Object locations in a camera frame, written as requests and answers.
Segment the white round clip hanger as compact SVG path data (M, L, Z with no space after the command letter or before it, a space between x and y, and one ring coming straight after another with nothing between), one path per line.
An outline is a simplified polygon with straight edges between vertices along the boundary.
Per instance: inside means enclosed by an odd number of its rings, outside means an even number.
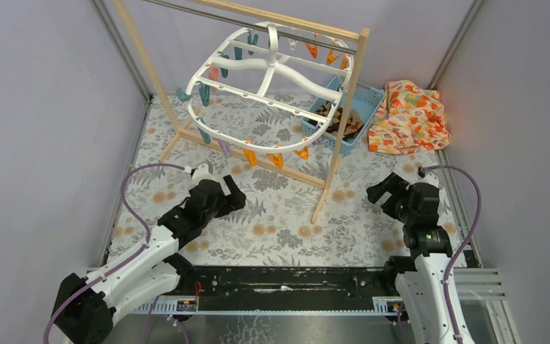
M278 31L291 32L294 34L294 28L283 24L276 24L271 21L263 21L257 24L265 24L268 32L261 32L248 28L235 31L191 77L187 88L184 90L178 88L176 94L180 101L187 102L190 100L191 91L197 89L202 105L207 106L209 104L211 92L220 90L268 105L272 108L286 111L297 117L312 120L316 124L313 131L306 134L298 143L268 147L256 145L249 140L241 140L240 138L227 135L220 130L216 130L206 125L195 113L190 115L197 123L200 134L206 143L210 143L211 140L215 138L222 142L225 148L229 148L230 145L237 145L247 151L271 155L289 151L299 153L309 144L319 140L326 133L326 129L331 124L336 109L342 106L347 87L352 84L351 76L354 69L354 55L339 52L344 58L344 64L339 68L334 68L331 62L322 64L283 54L279 50L279 39L281 37L277 37ZM327 36L323 42L348 47L342 40L330 36ZM312 68L313 70L320 70L333 74L334 81L338 84L333 88L319 86L302 73L287 66L287 62L294 62ZM228 71L230 70L263 70L265 74L258 90L251 92L222 83L217 78L205 78L204 74L211 72L213 69L216 69L217 73L223 78L228 76ZM313 96L326 102L331 102L332 105L329 114L326 117L322 117L308 110L302 110L299 107L293 107L267 97L266 94L271 87L274 75L282 76Z

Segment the wooden drying rack frame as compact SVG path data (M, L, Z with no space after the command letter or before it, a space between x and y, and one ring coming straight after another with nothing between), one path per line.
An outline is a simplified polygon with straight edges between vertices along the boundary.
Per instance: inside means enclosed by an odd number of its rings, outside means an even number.
M236 158L245 158L251 166L259 166L267 168L271 171L278 172L284 176L294 178L303 183L309 184L322 190L322 195L317 202L314 214L311 218L312 222L316 222L319 213L322 209L323 203L329 193L334 177L338 171L341 161L340 149L343 143L344 129L349 116L349 112L352 109L352 101L354 94L357 90L358 79L362 69L363 60L367 51L367 43L370 38L370 29L364 28L360 32L352 32L346 29L333 27L326 24L321 24L315 21L309 21L307 19L300 19L294 16L280 14L265 9L259 9L245 4L237 4L231 1L202 1L201 5L208 8L220 9L229 13L240 14L256 18L259 22L274 22L276 24L283 24L294 28L293 33L298 36L308 37L310 39L317 39L324 41L327 36L340 39L347 44L350 49L356 50L357 54L354 56L354 69L352 72L351 80L352 84L347 87L346 95L343 98L341 108L344 108L342 113L342 119L339 125L337 135L334 139L334 147L332 154L332 161L329 165L329 172L327 178L322 180L317 177L313 177L309 174L288 168L284 165L284 153L279 154L265 154L261 152L253 152L245 150L237 145L230 145L229 148L225 148L224 144L217 139L213 138L210 143L206 143L200 134L197 123L190 116L189 119L181 124L178 120L178 116L173 109L173 106L169 100L168 94L165 91L158 71L150 58L149 52L143 38L141 37L132 15L127 8L124 1L115 1L114 6L117 13L125 26L125 30L140 58L141 64L148 74L153 87L155 88L158 99L163 105L163 109L168 116L171 125L173 126L175 135L174 138L166 145L159 156L159 162L163 163L170 156L171 151L176 147L178 141L181 139L189 140L195 143L199 143L211 149L221 151L227 157L234 156ZM287 62L287 66L302 73L312 82L315 82L319 86L333 88L337 86L337 82L334 81L334 75L328 72L320 70L313 70L301 64L294 62ZM196 112L191 104L187 105L189 115ZM302 149L297 154L300 158L307 159L309 157L309 144L306 148Z

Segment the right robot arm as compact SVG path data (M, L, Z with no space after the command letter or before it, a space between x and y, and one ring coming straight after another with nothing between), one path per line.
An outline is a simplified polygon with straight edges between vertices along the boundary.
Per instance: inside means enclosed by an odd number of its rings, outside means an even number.
M416 343L472 343L452 272L456 254L439 224L438 178L425 174L411 183L396 173L367 188L370 203L402 224L407 256L392 255L383 267L382 286L400 295Z

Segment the brown yellow argyle sock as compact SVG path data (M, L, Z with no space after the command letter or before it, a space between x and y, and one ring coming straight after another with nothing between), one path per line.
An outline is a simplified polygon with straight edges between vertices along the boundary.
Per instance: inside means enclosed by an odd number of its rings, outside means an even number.
M331 102L326 102L325 105L319 106L314 113L317 115L320 115L322 117L326 117L329 114L329 111L331 110ZM339 125L342 119L342 113L344 108L338 107L334 113L334 117L332 119L331 124L326 129L327 133L330 133L331 135L337 135ZM360 118L359 113L355 109L351 109L349 112L349 116L347 118L347 122L345 124L344 129L344 136L343 141L350 142L353 141L360 133L360 131L365 126L365 122Z

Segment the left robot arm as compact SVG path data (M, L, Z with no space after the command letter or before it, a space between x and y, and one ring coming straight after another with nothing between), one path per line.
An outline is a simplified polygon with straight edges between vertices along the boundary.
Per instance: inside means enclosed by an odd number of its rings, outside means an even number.
M138 242L84 277L65 277L49 326L57 326L73 343L102 343L121 319L149 300L170 291L189 292L194 267L179 251L211 220L246 205L232 176L223 179L229 194L212 178L199 181L183 202L158 219L148 242Z

